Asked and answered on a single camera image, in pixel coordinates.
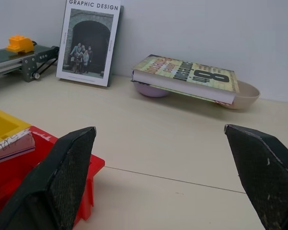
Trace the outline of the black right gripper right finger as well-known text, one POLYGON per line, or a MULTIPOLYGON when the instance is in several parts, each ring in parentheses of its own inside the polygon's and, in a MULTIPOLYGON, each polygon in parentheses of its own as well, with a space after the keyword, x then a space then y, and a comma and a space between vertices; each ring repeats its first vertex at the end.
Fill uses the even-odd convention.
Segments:
POLYGON ((259 130, 224 127, 240 182, 265 230, 288 230, 288 149, 259 130))

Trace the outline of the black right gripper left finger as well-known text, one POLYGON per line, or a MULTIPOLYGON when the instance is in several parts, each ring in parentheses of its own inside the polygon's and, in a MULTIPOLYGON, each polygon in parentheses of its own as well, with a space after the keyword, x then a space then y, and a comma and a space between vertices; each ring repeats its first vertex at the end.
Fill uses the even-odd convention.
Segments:
POLYGON ((95 137, 90 126, 59 138, 0 211, 0 230, 72 230, 95 137))

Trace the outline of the green conveyor belt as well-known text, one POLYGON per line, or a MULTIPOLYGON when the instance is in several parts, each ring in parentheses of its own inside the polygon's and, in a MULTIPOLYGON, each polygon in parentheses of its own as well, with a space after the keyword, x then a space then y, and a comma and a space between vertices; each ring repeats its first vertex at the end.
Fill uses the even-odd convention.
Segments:
POLYGON ((28 53, 13 53, 0 49, 0 75, 19 71, 26 82, 38 80, 59 57, 58 46, 42 46, 33 42, 34 50, 28 53))

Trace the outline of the red plastic bin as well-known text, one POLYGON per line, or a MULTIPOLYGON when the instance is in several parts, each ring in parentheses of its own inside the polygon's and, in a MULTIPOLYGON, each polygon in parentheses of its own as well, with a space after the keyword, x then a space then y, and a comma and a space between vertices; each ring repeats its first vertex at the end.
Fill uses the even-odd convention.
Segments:
MULTIPOLYGON (((30 127, 36 149, 30 153, 0 163, 0 211, 20 185, 24 177, 50 152, 57 138, 35 126, 30 127)), ((90 158, 85 190, 77 219, 87 220, 94 206, 94 176, 105 166, 105 161, 95 155, 90 158)))

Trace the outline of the white card with scribbles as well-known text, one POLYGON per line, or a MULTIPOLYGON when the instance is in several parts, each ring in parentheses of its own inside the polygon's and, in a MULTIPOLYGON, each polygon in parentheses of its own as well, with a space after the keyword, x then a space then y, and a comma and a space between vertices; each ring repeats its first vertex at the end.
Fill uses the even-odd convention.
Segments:
POLYGON ((0 142, 0 163, 30 153, 36 148, 29 128, 20 131, 0 142))

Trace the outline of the beige bowl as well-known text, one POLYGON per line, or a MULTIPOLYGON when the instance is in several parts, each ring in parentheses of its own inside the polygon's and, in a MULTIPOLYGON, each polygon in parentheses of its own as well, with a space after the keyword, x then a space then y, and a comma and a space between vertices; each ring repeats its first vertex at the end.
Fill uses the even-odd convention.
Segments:
POLYGON ((245 110, 248 109, 260 96, 260 91, 243 81, 238 81, 238 87, 240 92, 236 94, 232 104, 226 104, 217 102, 220 106, 233 110, 245 110))

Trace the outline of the yellow plastic bin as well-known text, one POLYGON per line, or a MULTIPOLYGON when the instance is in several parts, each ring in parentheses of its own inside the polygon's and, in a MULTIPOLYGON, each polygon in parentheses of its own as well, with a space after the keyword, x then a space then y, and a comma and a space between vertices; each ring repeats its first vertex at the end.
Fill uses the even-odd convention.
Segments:
POLYGON ((0 110, 0 142, 32 125, 0 110))

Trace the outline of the yellow green hardcover book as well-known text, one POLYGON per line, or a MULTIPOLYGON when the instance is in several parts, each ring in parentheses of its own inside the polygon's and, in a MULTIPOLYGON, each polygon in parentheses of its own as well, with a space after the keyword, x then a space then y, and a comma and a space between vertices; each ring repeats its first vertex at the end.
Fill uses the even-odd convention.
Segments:
POLYGON ((232 70, 157 55, 135 65, 132 80, 225 104, 232 104, 240 92, 232 70))

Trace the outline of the purple bowl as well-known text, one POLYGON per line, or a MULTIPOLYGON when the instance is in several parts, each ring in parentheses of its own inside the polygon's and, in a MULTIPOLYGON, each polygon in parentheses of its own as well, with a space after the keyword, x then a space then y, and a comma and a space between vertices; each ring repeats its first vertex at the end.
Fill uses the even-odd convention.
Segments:
POLYGON ((144 96, 151 97, 151 98, 162 98, 162 97, 169 95, 169 91, 155 88, 146 84, 138 83, 133 80, 132 82, 137 92, 139 92, 140 94, 144 96))

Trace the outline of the graphic design book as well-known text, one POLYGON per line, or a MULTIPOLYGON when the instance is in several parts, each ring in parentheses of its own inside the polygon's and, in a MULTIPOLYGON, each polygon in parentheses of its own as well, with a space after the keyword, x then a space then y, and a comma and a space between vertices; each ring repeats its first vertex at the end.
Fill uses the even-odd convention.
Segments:
POLYGON ((107 87, 121 0, 66 0, 56 76, 107 87))

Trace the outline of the orange toy brick block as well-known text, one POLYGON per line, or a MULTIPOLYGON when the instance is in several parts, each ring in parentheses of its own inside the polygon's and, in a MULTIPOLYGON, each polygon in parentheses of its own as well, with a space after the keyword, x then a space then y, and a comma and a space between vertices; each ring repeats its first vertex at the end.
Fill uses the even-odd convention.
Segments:
POLYGON ((5 49, 14 53, 28 53, 34 50, 34 43, 30 38, 17 34, 9 38, 9 44, 5 49))

